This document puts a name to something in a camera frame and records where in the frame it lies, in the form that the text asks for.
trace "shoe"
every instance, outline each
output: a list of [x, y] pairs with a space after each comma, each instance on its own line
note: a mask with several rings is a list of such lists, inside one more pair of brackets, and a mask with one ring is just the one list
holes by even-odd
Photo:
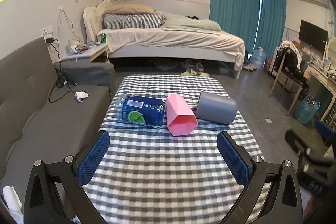
[[208, 73], [202, 72], [199, 76], [200, 77], [209, 77], [210, 75]]
[[248, 65], [244, 65], [243, 69], [247, 71], [254, 71], [256, 68], [252, 64], [248, 64]]
[[181, 73], [182, 76], [194, 76], [197, 72], [195, 72], [193, 69], [188, 69], [185, 72]]
[[185, 69], [193, 69], [195, 67], [194, 63], [190, 59], [186, 59], [183, 62], [180, 63], [182, 68]]
[[199, 75], [204, 72], [204, 68], [201, 62], [196, 63], [196, 71]]

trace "wall socket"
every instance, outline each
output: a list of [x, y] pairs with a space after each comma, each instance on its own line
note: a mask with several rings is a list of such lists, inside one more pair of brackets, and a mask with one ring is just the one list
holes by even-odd
[[54, 35], [53, 26], [48, 26], [41, 29], [41, 37], [44, 38], [44, 42], [46, 42], [47, 38], [53, 37], [53, 35]]

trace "beige pillow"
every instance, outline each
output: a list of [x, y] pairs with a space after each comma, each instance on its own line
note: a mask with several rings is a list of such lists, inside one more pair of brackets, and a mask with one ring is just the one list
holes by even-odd
[[107, 7], [105, 13], [118, 15], [154, 14], [155, 10], [142, 4], [116, 4]]

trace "pink hexagonal cup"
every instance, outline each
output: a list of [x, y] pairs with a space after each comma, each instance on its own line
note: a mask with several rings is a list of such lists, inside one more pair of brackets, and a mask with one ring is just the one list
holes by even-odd
[[198, 125], [185, 99], [174, 93], [166, 99], [167, 126], [174, 136], [188, 135]]

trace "table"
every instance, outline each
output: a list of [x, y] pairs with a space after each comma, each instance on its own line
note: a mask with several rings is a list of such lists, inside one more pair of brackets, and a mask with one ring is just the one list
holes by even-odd
[[322, 115], [321, 121], [324, 121], [327, 117], [329, 111], [331, 110], [333, 104], [335, 103], [336, 99], [336, 85], [328, 78], [326, 77], [322, 71], [320, 71], [317, 67], [315, 67], [313, 64], [309, 63], [308, 68], [305, 71], [305, 73], [308, 75], [309, 80], [313, 76], [315, 77], [322, 85], [324, 85], [333, 95], [332, 100], [325, 111], [325, 113]]
[[[228, 96], [212, 78], [177, 75], [132, 75], [119, 86], [101, 129], [110, 135], [110, 148], [91, 182], [83, 186], [107, 223], [219, 223], [243, 186], [238, 185], [216, 145], [217, 134], [228, 131], [251, 156], [261, 156], [249, 127], [237, 112], [230, 125], [198, 119], [187, 136], [174, 137], [164, 116], [161, 129], [141, 128], [118, 121], [119, 95], [138, 94], [165, 99], [184, 97], [192, 110], [201, 91]], [[265, 185], [250, 220], [266, 198]]]
[[107, 43], [100, 44], [99, 46], [90, 48], [83, 53], [80, 54], [66, 54], [61, 58], [61, 61], [69, 61], [69, 62], [92, 62], [94, 59], [96, 59], [100, 55], [105, 56], [105, 62], [109, 62], [108, 58], [108, 45]]

